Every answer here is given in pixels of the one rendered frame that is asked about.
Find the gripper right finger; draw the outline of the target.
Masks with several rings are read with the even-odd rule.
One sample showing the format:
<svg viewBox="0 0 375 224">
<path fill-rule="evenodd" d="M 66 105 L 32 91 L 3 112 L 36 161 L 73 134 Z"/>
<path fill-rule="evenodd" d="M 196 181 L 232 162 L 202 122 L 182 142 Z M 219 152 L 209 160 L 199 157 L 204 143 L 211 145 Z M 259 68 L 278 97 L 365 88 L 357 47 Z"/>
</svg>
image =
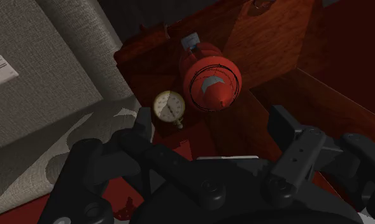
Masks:
<svg viewBox="0 0 375 224">
<path fill-rule="evenodd" d="M 375 221 L 375 142 L 356 133 L 329 137 L 280 105 L 271 107 L 267 130 L 282 155 L 264 181 L 264 197 L 273 206 L 262 213 L 264 223 Z M 316 171 L 335 177 L 351 202 L 312 184 Z"/>
</svg>

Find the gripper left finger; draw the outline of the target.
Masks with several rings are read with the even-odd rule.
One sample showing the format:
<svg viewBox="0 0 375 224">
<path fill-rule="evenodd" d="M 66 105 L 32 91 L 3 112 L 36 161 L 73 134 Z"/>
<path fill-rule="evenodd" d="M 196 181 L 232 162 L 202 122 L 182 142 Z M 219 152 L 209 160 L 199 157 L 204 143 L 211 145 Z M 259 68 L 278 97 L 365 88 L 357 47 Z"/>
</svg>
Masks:
<svg viewBox="0 0 375 224">
<path fill-rule="evenodd" d="M 107 143 L 82 139 L 69 152 L 38 224 L 114 224 L 111 204 L 102 197 L 109 181 L 130 177 L 149 198 L 150 173 L 162 177 L 202 209 L 222 207 L 223 181 L 162 144 L 152 144 L 151 109 L 142 107 L 130 129 L 116 131 Z"/>
</svg>

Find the round brass pocket watch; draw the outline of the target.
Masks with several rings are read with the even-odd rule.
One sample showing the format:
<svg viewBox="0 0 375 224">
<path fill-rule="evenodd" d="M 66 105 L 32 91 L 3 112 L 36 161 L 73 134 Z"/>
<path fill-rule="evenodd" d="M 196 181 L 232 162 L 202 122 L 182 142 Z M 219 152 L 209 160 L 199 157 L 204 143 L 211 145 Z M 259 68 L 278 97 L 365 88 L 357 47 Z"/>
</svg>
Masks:
<svg viewBox="0 0 375 224">
<path fill-rule="evenodd" d="M 185 101 L 179 93 L 171 90 L 161 92 L 154 99 L 153 112 L 159 120 L 183 128 Z"/>
</svg>

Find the grey fabric sofa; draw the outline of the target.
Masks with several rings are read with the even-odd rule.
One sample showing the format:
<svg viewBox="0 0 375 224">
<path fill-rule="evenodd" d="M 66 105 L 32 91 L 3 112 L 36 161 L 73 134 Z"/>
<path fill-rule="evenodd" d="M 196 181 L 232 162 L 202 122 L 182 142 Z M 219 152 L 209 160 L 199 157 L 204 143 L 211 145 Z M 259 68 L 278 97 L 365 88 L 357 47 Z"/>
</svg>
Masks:
<svg viewBox="0 0 375 224">
<path fill-rule="evenodd" d="M 0 0 L 0 215 L 49 194 L 72 145 L 132 127 L 140 104 L 100 0 Z"/>
</svg>

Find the dark red wooden cabinet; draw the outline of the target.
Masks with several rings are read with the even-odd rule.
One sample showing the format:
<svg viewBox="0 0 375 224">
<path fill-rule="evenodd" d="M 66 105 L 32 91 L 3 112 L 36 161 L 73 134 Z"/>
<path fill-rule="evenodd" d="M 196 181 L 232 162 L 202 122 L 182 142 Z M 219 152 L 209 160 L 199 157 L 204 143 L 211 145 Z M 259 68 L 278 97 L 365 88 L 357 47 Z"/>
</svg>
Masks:
<svg viewBox="0 0 375 224">
<path fill-rule="evenodd" d="M 184 128 L 154 118 L 155 140 L 177 140 L 192 156 L 257 155 L 274 160 L 280 149 L 267 133 L 271 105 L 284 106 L 301 123 L 332 137 L 345 132 L 375 142 L 375 115 L 297 67 L 317 0 L 277 0 L 254 17 L 253 0 L 220 0 L 170 27 L 157 25 L 126 41 L 114 55 L 118 69 L 143 106 L 162 91 L 181 92 L 181 39 L 197 33 L 218 47 L 242 74 L 234 104 L 218 113 L 187 107 Z"/>
</svg>

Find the red round vase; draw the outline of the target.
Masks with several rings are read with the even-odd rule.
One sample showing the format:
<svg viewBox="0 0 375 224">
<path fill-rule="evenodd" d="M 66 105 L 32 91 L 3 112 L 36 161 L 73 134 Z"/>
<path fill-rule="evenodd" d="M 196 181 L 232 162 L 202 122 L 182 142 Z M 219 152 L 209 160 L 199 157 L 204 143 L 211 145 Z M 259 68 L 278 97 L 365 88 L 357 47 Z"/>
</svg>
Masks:
<svg viewBox="0 0 375 224">
<path fill-rule="evenodd" d="M 197 43 L 185 49 L 179 69 L 185 99 L 198 111 L 224 110 L 240 94 L 239 68 L 211 43 Z"/>
</svg>

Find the small grey-blue card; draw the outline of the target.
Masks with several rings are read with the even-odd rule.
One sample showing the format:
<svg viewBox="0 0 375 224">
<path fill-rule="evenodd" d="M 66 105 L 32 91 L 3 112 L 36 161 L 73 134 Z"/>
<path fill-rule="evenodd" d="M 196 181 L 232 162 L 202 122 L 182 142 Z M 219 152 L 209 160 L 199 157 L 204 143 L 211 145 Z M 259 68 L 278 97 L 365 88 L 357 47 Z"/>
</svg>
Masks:
<svg viewBox="0 0 375 224">
<path fill-rule="evenodd" d="M 189 34 L 181 39 L 181 44 L 184 51 L 190 51 L 196 47 L 196 45 L 200 43 L 199 36 L 196 32 Z"/>
</svg>

